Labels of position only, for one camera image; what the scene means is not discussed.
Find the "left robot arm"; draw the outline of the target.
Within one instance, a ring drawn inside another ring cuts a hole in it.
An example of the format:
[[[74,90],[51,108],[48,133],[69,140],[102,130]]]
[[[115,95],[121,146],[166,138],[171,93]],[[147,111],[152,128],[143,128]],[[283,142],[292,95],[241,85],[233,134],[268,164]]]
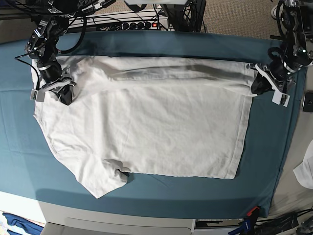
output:
[[[294,75],[313,65],[313,52],[307,49],[307,41],[313,39],[313,2],[311,0],[280,0],[273,9],[279,35],[271,36],[281,44],[268,49],[269,64],[249,64],[257,70],[251,92],[259,95],[273,91],[286,93]]]

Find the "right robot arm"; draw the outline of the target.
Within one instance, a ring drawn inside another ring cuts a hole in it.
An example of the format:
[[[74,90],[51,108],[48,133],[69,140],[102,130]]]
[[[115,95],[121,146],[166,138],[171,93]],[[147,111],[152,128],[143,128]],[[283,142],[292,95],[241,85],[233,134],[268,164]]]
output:
[[[30,99],[43,102],[45,93],[52,92],[56,98],[65,105],[70,105],[74,99],[76,83],[69,76],[68,68],[62,68],[56,59],[58,54],[74,52],[82,43],[87,29],[87,18],[82,8],[86,0],[49,0],[48,12],[39,18],[37,28],[32,33],[27,45],[26,54],[15,57],[21,63],[21,58],[29,56],[36,62],[31,65],[37,81],[31,91]],[[56,45],[59,37],[63,36],[71,23],[69,19],[82,17],[83,27],[78,42],[70,49],[59,50]]]

